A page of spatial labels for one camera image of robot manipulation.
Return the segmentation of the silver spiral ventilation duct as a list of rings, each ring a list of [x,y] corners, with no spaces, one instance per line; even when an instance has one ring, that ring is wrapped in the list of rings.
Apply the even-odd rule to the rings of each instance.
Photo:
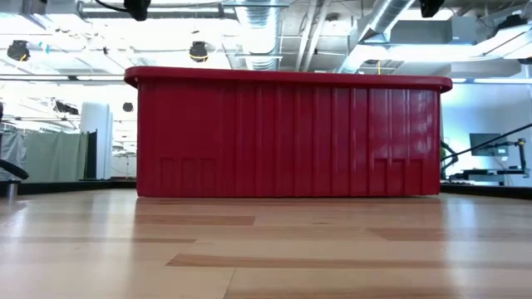
[[[387,44],[392,28],[401,14],[415,0],[376,0],[372,11],[359,19],[348,38],[348,54],[337,69],[338,73],[355,73],[370,60],[371,44]]]

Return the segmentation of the black upright panel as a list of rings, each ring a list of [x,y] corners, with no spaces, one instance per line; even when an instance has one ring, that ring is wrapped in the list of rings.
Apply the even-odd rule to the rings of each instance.
[[[96,161],[97,161],[97,132],[91,132],[87,135],[86,148],[86,167],[84,179],[96,179]]]

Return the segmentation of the green curtain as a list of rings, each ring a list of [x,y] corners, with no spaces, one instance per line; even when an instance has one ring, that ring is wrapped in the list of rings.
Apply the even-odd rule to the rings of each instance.
[[[28,183],[75,182],[84,177],[87,134],[31,133],[26,142]]]

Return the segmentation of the background computer monitor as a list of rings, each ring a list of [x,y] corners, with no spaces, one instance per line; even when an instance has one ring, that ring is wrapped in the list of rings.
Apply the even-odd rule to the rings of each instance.
[[[469,138],[473,156],[508,156],[508,140],[500,134],[470,133]]]

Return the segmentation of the white round column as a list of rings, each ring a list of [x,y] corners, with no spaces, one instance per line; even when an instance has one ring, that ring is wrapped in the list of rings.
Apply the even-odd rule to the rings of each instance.
[[[95,179],[111,177],[113,114],[111,106],[102,101],[85,101],[81,106],[80,129],[83,133],[95,134],[96,166]]]

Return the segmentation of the black aluminium frame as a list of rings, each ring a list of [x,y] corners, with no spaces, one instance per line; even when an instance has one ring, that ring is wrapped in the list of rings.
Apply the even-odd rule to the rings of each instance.
[[[532,200],[532,187],[441,184],[440,190],[442,193],[446,194],[466,194],[494,198]]]
[[[136,189],[135,180],[82,180],[63,183],[24,183],[17,192],[20,195],[81,192],[100,189]]]

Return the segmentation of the silver round ventilation duct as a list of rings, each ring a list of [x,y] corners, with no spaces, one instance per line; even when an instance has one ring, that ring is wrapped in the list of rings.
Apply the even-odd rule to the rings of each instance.
[[[242,48],[250,70],[277,71],[279,69],[279,16],[277,0],[240,0],[235,12],[242,27]]]

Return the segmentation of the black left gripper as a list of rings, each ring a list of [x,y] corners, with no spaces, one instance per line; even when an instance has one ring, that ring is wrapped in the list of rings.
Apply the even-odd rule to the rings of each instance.
[[[150,5],[151,0],[123,0],[124,9],[138,22],[147,19]]]

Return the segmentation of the red plastic bin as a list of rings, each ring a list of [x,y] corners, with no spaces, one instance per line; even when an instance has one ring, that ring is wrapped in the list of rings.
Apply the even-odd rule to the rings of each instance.
[[[440,190],[446,77],[136,66],[137,193],[403,197]]]

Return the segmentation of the grey box duct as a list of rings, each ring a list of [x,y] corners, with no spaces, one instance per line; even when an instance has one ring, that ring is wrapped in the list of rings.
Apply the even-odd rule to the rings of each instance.
[[[466,44],[477,42],[477,24],[472,17],[445,21],[399,21],[391,30],[391,44]]]

